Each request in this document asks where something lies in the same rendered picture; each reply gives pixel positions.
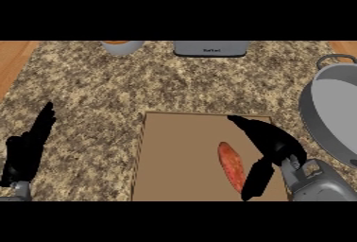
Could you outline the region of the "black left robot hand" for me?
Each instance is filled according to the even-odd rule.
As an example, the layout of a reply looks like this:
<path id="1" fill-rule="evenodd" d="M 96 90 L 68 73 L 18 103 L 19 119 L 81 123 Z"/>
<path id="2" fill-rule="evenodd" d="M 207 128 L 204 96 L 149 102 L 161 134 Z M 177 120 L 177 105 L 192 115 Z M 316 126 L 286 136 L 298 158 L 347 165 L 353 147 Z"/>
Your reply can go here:
<path id="1" fill-rule="evenodd" d="M 38 172 L 43 147 L 56 122 L 53 103 L 43 107 L 36 123 L 19 136 L 6 141 L 8 159 L 3 168 L 0 186 L 10 187 L 15 182 L 30 182 Z"/>

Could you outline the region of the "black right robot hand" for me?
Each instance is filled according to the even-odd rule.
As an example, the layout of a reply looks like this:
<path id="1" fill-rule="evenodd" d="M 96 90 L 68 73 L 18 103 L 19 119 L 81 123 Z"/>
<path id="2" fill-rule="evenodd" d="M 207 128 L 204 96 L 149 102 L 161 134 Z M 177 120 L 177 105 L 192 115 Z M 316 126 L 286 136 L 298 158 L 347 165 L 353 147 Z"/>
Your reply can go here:
<path id="1" fill-rule="evenodd" d="M 307 162 L 307 152 L 297 139 L 270 123 L 247 119 L 238 115 L 229 115 L 227 119 L 242 129 L 255 148 L 264 155 L 251 166 L 242 187 L 242 200 L 248 201 L 264 194 L 275 172 L 272 165 L 280 166 L 282 162 L 295 156 L 294 169 L 298 169 Z"/>

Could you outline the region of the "grey metal pot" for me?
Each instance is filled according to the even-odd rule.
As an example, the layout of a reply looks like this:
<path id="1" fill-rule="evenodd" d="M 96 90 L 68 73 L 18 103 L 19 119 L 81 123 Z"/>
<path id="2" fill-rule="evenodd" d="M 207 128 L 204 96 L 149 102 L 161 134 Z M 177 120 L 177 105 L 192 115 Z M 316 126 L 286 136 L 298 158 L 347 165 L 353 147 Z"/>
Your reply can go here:
<path id="1" fill-rule="evenodd" d="M 298 100 L 301 120 L 323 150 L 357 168 L 357 58 L 325 55 L 317 69 Z"/>

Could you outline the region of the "brown wooden tray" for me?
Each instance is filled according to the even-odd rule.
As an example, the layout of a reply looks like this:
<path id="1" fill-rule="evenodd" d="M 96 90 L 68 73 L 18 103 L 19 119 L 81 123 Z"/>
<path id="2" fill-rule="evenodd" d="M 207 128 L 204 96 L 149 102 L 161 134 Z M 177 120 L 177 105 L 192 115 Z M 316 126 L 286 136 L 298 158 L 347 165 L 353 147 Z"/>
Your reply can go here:
<path id="1" fill-rule="evenodd" d="M 151 112 L 140 132 L 133 201 L 239 201 L 217 155 L 226 142 L 249 168 L 263 157 L 221 114 Z"/>

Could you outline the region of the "grey appliance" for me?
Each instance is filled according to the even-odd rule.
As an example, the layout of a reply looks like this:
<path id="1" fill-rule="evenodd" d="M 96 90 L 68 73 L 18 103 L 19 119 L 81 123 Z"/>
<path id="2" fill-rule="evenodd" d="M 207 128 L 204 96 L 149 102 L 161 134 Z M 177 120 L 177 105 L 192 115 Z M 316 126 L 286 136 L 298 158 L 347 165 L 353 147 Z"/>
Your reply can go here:
<path id="1" fill-rule="evenodd" d="M 174 54 L 180 57 L 242 57 L 249 41 L 174 41 Z"/>

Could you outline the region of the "grey cup with orange content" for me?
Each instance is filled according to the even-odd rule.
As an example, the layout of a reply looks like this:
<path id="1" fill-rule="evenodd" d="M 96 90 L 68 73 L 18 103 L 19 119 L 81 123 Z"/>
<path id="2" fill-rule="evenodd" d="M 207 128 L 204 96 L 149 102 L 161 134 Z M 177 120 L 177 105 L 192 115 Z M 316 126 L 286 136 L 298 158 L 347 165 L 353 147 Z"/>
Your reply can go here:
<path id="1" fill-rule="evenodd" d="M 100 43 L 106 51 L 118 56 L 133 54 L 143 45 L 143 41 L 102 41 Z"/>

